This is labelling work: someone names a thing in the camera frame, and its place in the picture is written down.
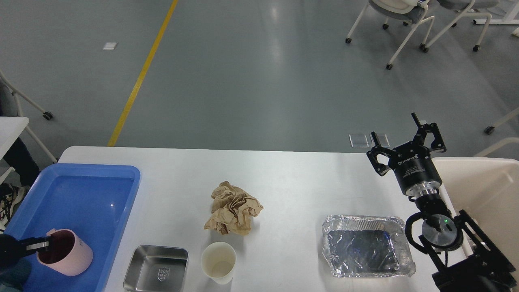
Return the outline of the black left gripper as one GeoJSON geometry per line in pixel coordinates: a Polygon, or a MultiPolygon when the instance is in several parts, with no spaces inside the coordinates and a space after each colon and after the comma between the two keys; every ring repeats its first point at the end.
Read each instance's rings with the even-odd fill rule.
{"type": "Polygon", "coordinates": [[[30,237],[17,240],[11,235],[0,235],[0,268],[8,269],[18,263],[20,257],[18,251],[24,254],[34,254],[40,251],[48,251],[51,247],[51,237],[30,237]]]}

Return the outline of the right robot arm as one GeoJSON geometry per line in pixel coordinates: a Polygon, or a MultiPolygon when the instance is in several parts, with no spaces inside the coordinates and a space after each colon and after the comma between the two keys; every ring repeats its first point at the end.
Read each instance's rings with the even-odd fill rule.
{"type": "Polygon", "coordinates": [[[405,223],[405,236],[415,249],[430,257],[432,274],[441,292],[510,292],[518,285],[512,262],[465,211],[453,215],[441,197],[442,179],[432,152],[446,152],[436,123],[412,118],[417,131],[412,140],[386,148],[371,132],[369,162],[379,176],[392,170],[408,201],[418,209],[405,223]]]}

